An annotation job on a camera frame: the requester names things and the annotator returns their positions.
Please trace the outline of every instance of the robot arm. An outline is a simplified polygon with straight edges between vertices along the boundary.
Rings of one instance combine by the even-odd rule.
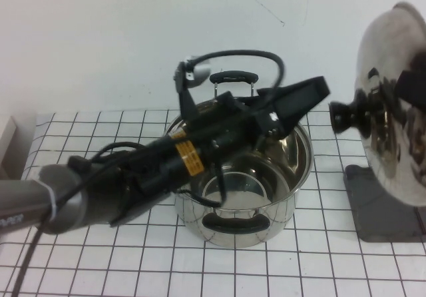
[[[235,99],[224,93],[216,97],[212,110],[198,112],[188,88],[206,78],[206,59],[229,55],[275,60],[280,68],[276,84],[259,90],[257,97]],[[202,65],[199,73],[197,64]],[[265,137],[285,138],[329,94],[323,77],[279,88],[283,76],[281,59],[266,52],[226,51],[181,62],[175,83],[186,124],[183,129],[146,147],[131,145],[135,148],[132,151],[105,155],[124,146],[114,143],[91,160],[72,156],[67,165],[43,167],[38,180],[0,181],[0,235],[41,223],[43,232],[51,234],[92,224],[124,224],[171,192],[188,192],[206,206],[219,207],[221,202],[185,189],[190,179],[214,169],[220,180],[222,163],[254,149]],[[221,195],[224,202],[225,189]]]

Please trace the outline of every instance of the white grid surface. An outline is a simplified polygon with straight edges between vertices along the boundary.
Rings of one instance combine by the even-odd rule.
[[[142,144],[162,135],[178,111],[124,111],[39,116],[23,178],[39,167],[93,156],[107,143]],[[359,135],[335,136],[326,105],[302,124],[312,138],[312,173],[296,212],[267,243],[220,248],[193,235],[170,197],[127,225],[96,225],[43,235],[22,296],[420,297],[426,296],[422,243],[366,243],[356,234],[343,168],[367,165]],[[34,235],[0,238],[0,293],[10,296]]]

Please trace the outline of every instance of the sticker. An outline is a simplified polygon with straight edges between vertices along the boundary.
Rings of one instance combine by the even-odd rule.
[[[178,129],[173,133],[169,134],[172,139],[179,139],[185,137],[186,133],[183,129]],[[174,145],[179,152],[180,157],[185,163],[186,169],[189,172],[189,175],[195,176],[204,172],[204,165],[201,162],[200,157],[197,154],[197,151],[191,141],[186,141]]]

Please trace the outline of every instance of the wire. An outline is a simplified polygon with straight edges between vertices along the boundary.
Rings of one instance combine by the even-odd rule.
[[[21,291],[22,284],[24,282],[25,274],[27,273],[27,269],[29,267],[29,263],[31,262],[31,259],[34,255],[34,251],[40,241],[40,237],[43,234],[44,229],[46,228],[46,225],[48,224],[48,221],[50,219],[50,213],[46,217],[44,217],[40,227],[38,227],[33,240],[31,241],[27,253],[25,254],[24,260],[22,261],[21,269],[19,269],[18,276],[15,281],[15,285],[13,286],[13,291],[11,297],[18,297],[19,292]]]
[[[102,148],[99,152],[97,152],[92,158],[91,161],[96,161],[98,158],[101,157],[102,154],[106,153],[108,150],[117,149],[119,147],[131,147],[133,149],[142,149],[144,148],[143,145],[133,142],[115,142],[111,143],[104,148]]]

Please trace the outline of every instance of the gray stand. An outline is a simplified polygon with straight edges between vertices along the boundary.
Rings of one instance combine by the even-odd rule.
[[[358,236],[366,242],[426,242],[426,208],[389,195],[370,168],[349,165],[345,185]]]

